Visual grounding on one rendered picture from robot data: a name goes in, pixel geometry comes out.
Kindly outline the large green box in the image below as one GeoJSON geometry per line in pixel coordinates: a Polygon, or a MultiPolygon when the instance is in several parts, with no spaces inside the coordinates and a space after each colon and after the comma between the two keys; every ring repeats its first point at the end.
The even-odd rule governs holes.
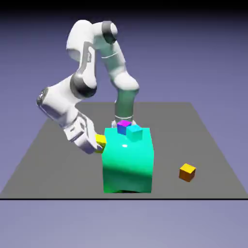
{"type": "Polygon", "coordinates": [[[131,141],[116,128],[106,128],[106,146],[102,153],[105,193],[132,191],[150,193],[154,168],[154,147],[149,128],[143,137],[131,141]]]}

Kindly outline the small orange cube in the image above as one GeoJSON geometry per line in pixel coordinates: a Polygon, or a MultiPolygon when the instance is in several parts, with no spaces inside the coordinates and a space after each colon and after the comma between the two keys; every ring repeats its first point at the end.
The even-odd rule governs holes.
{"type": "Polygon", "coordinates": [[[180,169],[179,169],[179,178],[190,182],[194,176],[195,176],[196,168],[188,163],[185,163],[180,169]]]}

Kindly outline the small purple cube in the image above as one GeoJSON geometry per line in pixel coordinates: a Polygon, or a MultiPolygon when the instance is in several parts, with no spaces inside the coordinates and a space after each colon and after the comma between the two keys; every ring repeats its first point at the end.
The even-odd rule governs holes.
{"type": "Polygon", "coordinates": [[[117,132],[122,135],[126,135],[127,127],[131,126],[132,122],[127,120],[121,120],[117,123],[117,132]]]}

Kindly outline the small yellow cube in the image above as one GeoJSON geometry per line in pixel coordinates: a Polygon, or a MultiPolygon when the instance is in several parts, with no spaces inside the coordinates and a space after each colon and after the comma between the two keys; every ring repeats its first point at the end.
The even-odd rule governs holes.
{"type": "Polygon", "coordinates": [[[104,135],[96,134],[96,135],[95,135],[95,138],[96,138],[96,142],[97,142],[98,144],[100,144],[100,145],[103,147],[103,150],[102,150],[102,153],[103,153],[104,148],[105,148],[106,143],[107,143],[106,137],[105,137],[104,135]]]}

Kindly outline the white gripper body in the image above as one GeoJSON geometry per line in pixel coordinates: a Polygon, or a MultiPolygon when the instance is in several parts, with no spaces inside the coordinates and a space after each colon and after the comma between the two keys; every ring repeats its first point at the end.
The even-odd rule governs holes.
{"type": "Polygon", "coordinates": [[[64,133],[71,143],[87,154],[92,154],[97,150],[96,132],[91,119],[82,114],[77,113],[76,118],[63,128],[64,133]]]}

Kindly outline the small cyan cube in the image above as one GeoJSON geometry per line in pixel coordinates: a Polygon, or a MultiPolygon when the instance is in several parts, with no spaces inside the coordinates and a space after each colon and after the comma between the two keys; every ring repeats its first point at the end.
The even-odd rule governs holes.
{"type": "Polygon", "coordinates": [[[135,142],[143,137],[143,129],[139,125],[130,125],[126,128],[126,136],[129,140],[135,142]]]}

